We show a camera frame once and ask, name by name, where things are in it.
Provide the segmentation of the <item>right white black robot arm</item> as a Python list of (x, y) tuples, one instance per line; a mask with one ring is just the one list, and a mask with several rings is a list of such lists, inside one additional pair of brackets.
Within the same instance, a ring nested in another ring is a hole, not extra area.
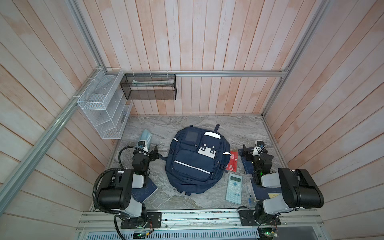
[(258, 141), (253, 149), (243, 146), (239, 155), (252, 164), (252, 180), (256, 186), (264, 190), (281, 190), (276, 197), (258, 200), (254, 212), (256, 223), (269, 224), (279, 215), (299, 208), (323, 207), (324, 196), (307, 170), (278, 168), (276, 173), (271, 172), (274, 156), (265, 149), (264, 142)]

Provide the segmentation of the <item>blue notebook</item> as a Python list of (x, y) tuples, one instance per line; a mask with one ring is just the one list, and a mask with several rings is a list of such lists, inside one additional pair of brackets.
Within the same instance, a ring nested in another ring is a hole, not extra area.
[(251, 184), (255, 198), (258, 201), (274, 198), (282, 193), (281, 188), (264, 188), (262, 186), (256, 185), (252, 178)]
[(247, 161), (246, 158), (242, 156), (242, 154), (243, 154), (243, 149), (238, 149), (238, 155), (242, 160), (246, 174), (247, 175), (252, 174), (254, 172), (253, 164), (251, 161)]
[(157, 190), (158, 190), (158, 187), (150, 178), (148, 178), (147, 185), (145, 187), (140, 189), (132, 189), (132, 197), (136, 201), (143, 203), (151, 195), (153, 195)]

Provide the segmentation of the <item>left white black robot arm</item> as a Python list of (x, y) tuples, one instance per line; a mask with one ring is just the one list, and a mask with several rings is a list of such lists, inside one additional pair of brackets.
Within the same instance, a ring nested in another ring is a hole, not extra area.
[[(121, 155), (123, 151), (133, 149), (132, 169), (123, 166)], [(149, 164), (160, 158), (158, 147), (148, 152), (144, 147), (126, 146), (118, 155), (119, 167), (102, 172), (96, 179), (92, 198), (97, 210), (113, 214), (115, 222), (122, 223), (117, 227), (122, 229), (158, 228), (161, 226), (162, 213), (149, 213), (144, 203), (132, 196), (133, 189), (147, 186), (149, 179)]]

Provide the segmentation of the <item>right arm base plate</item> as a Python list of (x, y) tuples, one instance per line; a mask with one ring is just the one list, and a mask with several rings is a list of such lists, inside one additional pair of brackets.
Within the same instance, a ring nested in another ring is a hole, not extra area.
[(278, 216), (258, 214), (255, 210), (239, 209), (238, 214), (240, 217), (242, 226), (279, 226), (281, 225), (280, 218)]

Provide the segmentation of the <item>navy blue student backpack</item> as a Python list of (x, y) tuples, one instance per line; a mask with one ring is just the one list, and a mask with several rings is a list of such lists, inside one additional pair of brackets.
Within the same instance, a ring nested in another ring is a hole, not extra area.
[(166, 160), (166, 174), (179, 193), (202, 194), (223, 176), (231, 159), (231, 148), (226, 138), (214, 130), (192, 125), (173, 137)]

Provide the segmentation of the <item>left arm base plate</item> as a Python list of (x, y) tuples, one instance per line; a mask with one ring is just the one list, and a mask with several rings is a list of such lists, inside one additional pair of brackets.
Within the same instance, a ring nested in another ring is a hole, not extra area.
[(142, 214), (138, 218), (130, 218), (129, 220), (124, 220), (121, 223), (121, 229), (149, 229), (149, 228), (160, 228), (162, 222), (162, 213), (161, 212), (147, 212)]

